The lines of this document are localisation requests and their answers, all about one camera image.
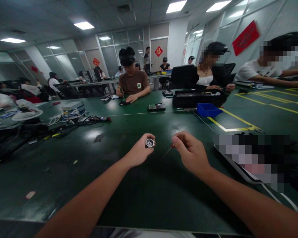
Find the ceiling light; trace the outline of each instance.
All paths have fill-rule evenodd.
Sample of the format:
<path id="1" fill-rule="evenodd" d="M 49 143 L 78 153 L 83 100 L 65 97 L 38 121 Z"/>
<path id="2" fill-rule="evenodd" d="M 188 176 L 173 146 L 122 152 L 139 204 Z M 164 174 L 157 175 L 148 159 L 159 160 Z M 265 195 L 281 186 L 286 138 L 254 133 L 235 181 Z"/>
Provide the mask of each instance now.
<path id="1" fill-rule="evenodd" d="M 25 40 L 19 40 L 19 39 L 15 39 L 15 38 L 6 38 L 6 39 L 2 39 L 1 41 L 17 43 L 17 44 L 25 42 Z"/>
<path id="2" fill-rule="evenodd" d="M 243 13 L 244 13 L 244 11 L 238 11 L 238 12 L 234 13 L 233 15 L 230 15 L 229 18 L 241 16 L 241 15 L 243 15 Z"/>
<path id="3" fill-rule="evenodd" d="M 231 2 L 231 0 L 230 1 L 216 3 L 213 6 L 211 6 L 206 12 L 218 11 L 218 10 L 222 9 L 223 7 L 225 7 L 227 4 L 229 4 L 230 2 Z"/>
<path id="4" fill-rule="evenodd" d="M 103 36 L 99 38 L 100 40 L 110 40 L 110 38 L 108 36 Z"/>
<path id="5" fill-rule="evenodd" d="M 168 7 L 168 10 L 166 13 L 172 13 L 172 12 L 178 12 L 178 11 L 181 11 L 182 8 L 184 7 L 186 3 L 186 0 L 185 1 L 181 1 L 181 2 L 176 2 L 176 3 L 170 3 L 169 7 Z"/>
<path id="6" fill-rule="evenodd" d="M 47 48 L 52 49 L 52 50 L 60 49 L 60 47 L 57 47 L 57 46 L 48 46 Z"/>
<path id="7" fill-rule="evenodd" d="M 87 21 L 80 22 L 80 23 L 75 23 L 74 26 L 77 26 L 78 28 L 80 28 L 82 30 L 95 28 L 91 24 L 89 24 Z"/>

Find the air vent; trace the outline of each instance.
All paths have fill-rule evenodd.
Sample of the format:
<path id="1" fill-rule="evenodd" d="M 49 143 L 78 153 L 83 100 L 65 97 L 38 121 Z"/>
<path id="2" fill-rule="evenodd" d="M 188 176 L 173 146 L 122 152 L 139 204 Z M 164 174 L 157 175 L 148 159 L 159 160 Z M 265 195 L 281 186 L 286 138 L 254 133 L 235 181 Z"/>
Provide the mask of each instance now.
<path id="1" fill-rule="evenodd" d="M 12 30 L 11 32 L 12 32 L 12 33 L 19 34 L 19 35 L 23 35 L 23 34 L 26 33 L 26 32 L 24 32 L 24 31 L 20 31 L 20 30 Z"/>
<path id="2" fill-rule="evenodd" d="M 130 12 L 130 8 L 128 4 L 125 5 L 121 5 L 117 7 L 117 10 L 119 13 L 126 13 L 126 12 Z"/>

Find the red decoration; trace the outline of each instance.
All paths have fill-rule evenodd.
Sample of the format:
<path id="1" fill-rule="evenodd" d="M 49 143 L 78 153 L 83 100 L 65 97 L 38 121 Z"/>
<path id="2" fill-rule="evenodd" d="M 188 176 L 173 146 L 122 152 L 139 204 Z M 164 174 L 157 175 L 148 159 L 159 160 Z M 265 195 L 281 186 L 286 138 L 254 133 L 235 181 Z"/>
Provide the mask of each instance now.
<path id="1" fill-rule="evenodd" d="M 93 64 L 96 65 L 96 66 L 99 66 L 99 63 L 100 63 L 99 60 L 94 58 Z"/>
<path id="2" fill-rule="evenodd" d="M 233 41 L 233 48 L 235 55 L 238 56 L 248 46 L 250 46 L 257 38 L 259 38 L 259 32 L 255 20 L 252 21 L 243 32 Z"/>
<path id="3" fill-rule="evenodd" d="M 31 66 L 32 71 L 34 71 L 35 73 L 38 72 L 37 67 L 34 67 L 33 65 Z"/>
<path id="4" fill-rule="evenodd" d="M 155 51 L 156 55 L 159 57 L 162 54 L 162 52 L 163 50 L 160 48 L 160 46 L 158 46 L 158 48 Z"/>

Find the brown t-shirt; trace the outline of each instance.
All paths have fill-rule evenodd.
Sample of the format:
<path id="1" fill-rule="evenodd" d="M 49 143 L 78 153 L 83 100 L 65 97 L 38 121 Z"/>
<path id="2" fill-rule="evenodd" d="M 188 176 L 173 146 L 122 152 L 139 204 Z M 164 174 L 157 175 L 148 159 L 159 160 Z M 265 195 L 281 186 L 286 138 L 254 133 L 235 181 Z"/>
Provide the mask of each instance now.
<path id="1" fill-rule="evenodd" d="M 132 77 L 122 74 L 119 77 L 119 86 L 121 86 L 125 94 L 136 94 L 150 85 L 147 74 L 144 71 L 136 70 Z"/>

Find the green workbench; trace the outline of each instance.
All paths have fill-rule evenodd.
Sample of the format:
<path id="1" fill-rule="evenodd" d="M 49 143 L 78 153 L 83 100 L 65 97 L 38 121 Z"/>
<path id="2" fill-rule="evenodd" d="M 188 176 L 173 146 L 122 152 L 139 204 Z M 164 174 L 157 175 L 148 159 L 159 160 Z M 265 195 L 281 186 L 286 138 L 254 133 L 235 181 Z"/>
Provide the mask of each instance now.
<path id="1" fill-rule="evenodd" d="M 144 133 L 152 133 L 156 136 L 155 151 L 142 165 L 127 173 L 98 225 L 250 235 L 221 199 L 186 170 L 176 149 L 161 157 L 172 144 L 175 133 L 188 131 L 204 143 L 212 167 L 246 184 L 215 150 L 212 137 L 258 127 L 267 134 L 291 135 L 298 141 L 298 92 L 281 88 L 266 91 L 244 95 L 235 90 L 223 105 L 224 113 L 216 118 L 200 118 L 194 112 L 173 108 L 172 99 L 163 97 L 159 91 L 127 106 L 119 106 L 119 99 L 109 102 L 99 98 L 76 99 L 84 103 L 81 108 L 88 115 L 109 116 L 111 122 L 80 127 L 60 139 L 41 139 L 23 146 L 10 161 L 1 163 L 0 219 L 47 222 L 66 202 L 122 158 Z M 147 106 L 152 103 L 164 103 L 166 111 L 148 113 Z M 59 105 L 49 108 L 51 104 L 39 107 L 44 111 L 41 120 L 61 112 Z M 100 135 L 103 139 L 94 142 Z M 269 196 L 260 185 L 247 185 Z M 36 194 L 27 200 L 25 196 L 30 191 Z M 280 194 L 271 191 L 290 207 Z M 291 188 L 284 193 L 298 206 L 296 190 Z"/>

